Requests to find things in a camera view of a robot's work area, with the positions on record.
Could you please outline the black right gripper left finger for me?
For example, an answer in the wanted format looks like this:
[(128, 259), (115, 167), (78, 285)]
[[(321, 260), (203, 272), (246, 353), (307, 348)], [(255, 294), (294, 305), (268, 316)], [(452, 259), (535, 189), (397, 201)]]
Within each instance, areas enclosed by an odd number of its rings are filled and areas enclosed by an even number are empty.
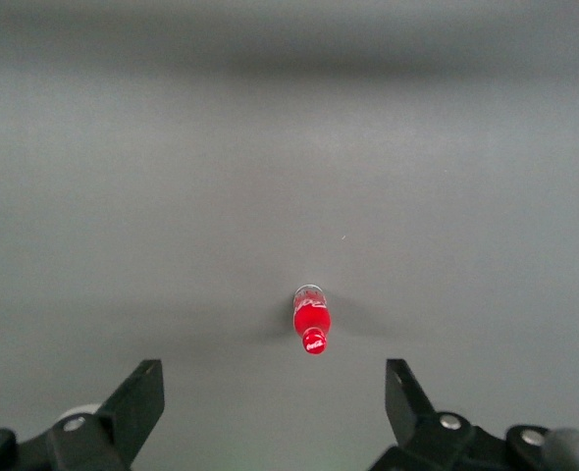
[(0, 470), (130, 470), (164, 408), (162, 361), (143, 360), (105, 401), (68, 410), (30, 440), (0, 428)]

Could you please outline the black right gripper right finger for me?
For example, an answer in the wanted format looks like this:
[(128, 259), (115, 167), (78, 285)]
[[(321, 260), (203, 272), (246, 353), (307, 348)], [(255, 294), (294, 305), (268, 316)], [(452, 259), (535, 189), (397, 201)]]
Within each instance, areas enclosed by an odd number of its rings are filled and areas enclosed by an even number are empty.
[(385, 408), (395, 444), (373, 470), (579, 470), (579, 430), (522, 424), (495, 437), (436, 410), (403, 359), (386, 362)]

